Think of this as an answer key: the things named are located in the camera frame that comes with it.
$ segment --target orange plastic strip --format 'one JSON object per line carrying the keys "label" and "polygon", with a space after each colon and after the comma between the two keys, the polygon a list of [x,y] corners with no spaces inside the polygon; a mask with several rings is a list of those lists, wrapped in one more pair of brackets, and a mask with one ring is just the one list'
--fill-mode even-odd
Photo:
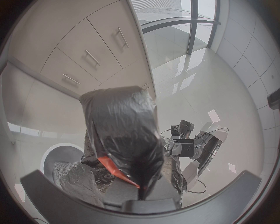
{"label": "orange plastic strip", "polygon": [[99,157],[98,160],[103,164],[103,166],[107,168],[107,170],[109,170],[111,174],[128,183],[135,185],[137,188],[140,188],[138,184],[134,183],[126,175],[124,175],[123,172],[116,167],[114,162],[109,157],[107,156]]}

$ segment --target metal window frame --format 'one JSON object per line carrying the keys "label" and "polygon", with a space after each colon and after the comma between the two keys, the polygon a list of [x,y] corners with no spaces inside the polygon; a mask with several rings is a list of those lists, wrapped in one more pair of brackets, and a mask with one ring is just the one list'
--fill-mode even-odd
{"label": "metal window frame", "polygon": [[143,34],[151,32],[153,30],[157,30],[163,27],[179,25],[179,24],[191,24],[190,26],[190,35],[188,40],[188,49],[187,54],[191,55],[193,51],[195,35],[197,30],[198,23],[209,23],[213,24],[211,34],[208,40],[207,47],[211,48],[216,30],[218,25],[221,23],[219,22],[220,16],[220,5],[221,0],[216,0],[215,2],[215,16],[214,19],[209,18],[198,18],[198,1],[199,0],[190,0],[191,1],[191,17],[173,17],[173,18],[166,18],[166,19],[159,19],[155,21],[151,21],[141,25],[141,29]]}

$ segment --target metal handle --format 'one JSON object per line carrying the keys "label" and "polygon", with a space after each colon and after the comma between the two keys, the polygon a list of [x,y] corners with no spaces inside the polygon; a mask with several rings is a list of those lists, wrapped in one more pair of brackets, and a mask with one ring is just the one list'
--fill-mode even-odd
{"label": "metal handle", "polygon": [[74,80],[74,79],[72,79],[72,78],[70,78],[67,74],[66,75],[64,75],[65,77],[67,77],[67,78],[69,78],[69,79],[71,79],[73,82],[75,82],[75,83],[77,83],[77,84],[79,84],[80,85],[80,83],[78,82],[78,81],[76,81],[76,80]]}
{"label": "metal handle", "polygon": [[85,52],[87,52],[87,53],[89,54],[89,56],[91,56],[91,58],[92,58],[93,60],[95,60],[95,62],[96,62],[97,64],[99,64],[99,66],[101,66],[101,64],[98,62],[98,60],[96,60],[96,59],[92,56],[92,54],[89,53],[88,50],[85,50]]}
{"label": "metal handle", "polygon": [[123,38],[123,40],[125,42],[125,45],[127,46],[127,48],[129,48],[128,43],[126,42],[126,39],[124,38],[124,35],[123,35],[122,31],[121,31],[121,28],[118,27],[118,30],[119,30],[119,32],[120,32],[120,34],[121,34],[121,36],[122,36],[122,38]]}

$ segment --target camera lens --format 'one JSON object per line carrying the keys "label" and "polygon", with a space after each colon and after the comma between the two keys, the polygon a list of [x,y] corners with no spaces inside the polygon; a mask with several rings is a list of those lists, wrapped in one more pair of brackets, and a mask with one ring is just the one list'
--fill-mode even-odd
{"label": "camera lens", "polygon": [[178,126],[174,126],[172,127],[172,130],[171,130],[173,133],[177,133],[179,132],[179,127]]}

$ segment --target glass panel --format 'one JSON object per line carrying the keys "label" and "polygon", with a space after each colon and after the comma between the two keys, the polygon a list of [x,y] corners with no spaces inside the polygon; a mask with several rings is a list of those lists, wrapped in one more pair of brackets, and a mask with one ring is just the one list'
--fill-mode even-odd
{"label": "glass panel", "polygon": [[152,69],[187,53],[190,24],[164,27],[144,34]]}
{"label": "glass panel", "polygon": [[190,17],[190,0],[132,0],[140,24],[172,17]]}
{"label": "glass panel", "polygon": [[209,23],[197,24],[193,52],[207,47],[212,27],[213,25]]}
{"label": "glass panel", "polygon": [[214,19],[216,0],[198,0],[198,17]]}

